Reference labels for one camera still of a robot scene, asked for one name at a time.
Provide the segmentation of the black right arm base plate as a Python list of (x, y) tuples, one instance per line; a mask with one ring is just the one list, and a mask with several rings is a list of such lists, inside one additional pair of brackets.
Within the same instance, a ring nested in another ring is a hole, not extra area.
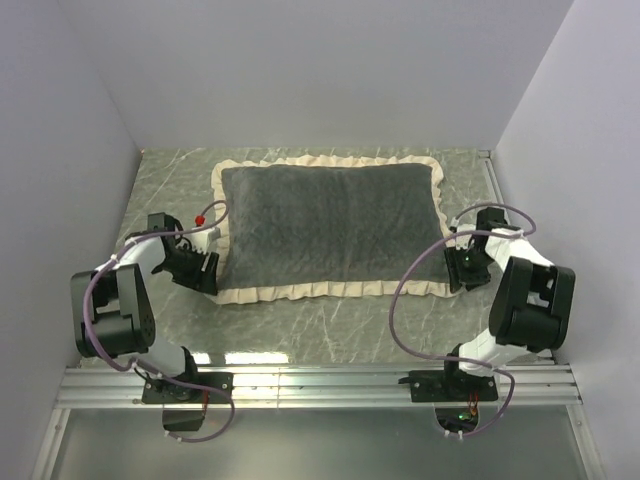
[(398, 380), (407, 385), (412, 403), (435, 404), (438, 426), (463, 437), (479, 425), (479, 404), (498, 400), (496, 381), (453, 370), (413, 370)]

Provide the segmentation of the white pillowcase with peach ruffles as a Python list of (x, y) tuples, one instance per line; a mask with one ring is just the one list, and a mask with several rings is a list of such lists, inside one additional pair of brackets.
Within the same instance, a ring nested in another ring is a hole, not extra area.
[(450, 296), (444, 172), (429, 156), (225, 160), (214, 301), (254, 304), (395, 292)]

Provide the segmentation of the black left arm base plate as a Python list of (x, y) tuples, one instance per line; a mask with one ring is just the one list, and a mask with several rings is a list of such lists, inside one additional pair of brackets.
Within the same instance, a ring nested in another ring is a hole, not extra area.
[(233, 374), (198, 372), (181, 379), (192, 386), (176, 385), (166, 379), (149, 377), (144, 384), (141, 404), (162, 408), (162, 425), (171, 433), (195, 433), (204, 425), (209, 407), (224, 405), (231, 398)]

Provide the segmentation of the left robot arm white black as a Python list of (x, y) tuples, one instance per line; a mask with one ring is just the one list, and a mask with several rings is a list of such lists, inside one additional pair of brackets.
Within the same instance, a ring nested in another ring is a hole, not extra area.
[(147, 292), (158, 273), (195, 292), (218, 292), (215, 223), (200, 213), (191, 229), (175, 217), (151, 214), (143, 231), (130, 234), (121, 249), (102, 265), (72, 276), (70, 282), (76, 348), (84, 358), (100, 358), (114, 370), (133, 371), (146, 388), (177, 402), (206, 397), (191, 352), (162, 338)]

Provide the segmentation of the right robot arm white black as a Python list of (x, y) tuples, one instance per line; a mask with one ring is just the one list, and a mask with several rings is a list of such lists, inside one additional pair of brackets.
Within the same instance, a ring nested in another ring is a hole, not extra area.
[(508, 206), (481, 203), (475, 209), (473, 227), (460, 227), (458, 216), (450, 224), (456, 235), (445, 249), (450, 291), (488, 284), (492, 264), (499, 267), (501, 279), (488, 327), (458, 345), (445, 362), (440, 385), (455, 400), (491, 378), (497, 367), (528, 353), (558, 349), (566, 339), (576, 281), (572, 269), (545, 258), (526, 233), (508, 222)]

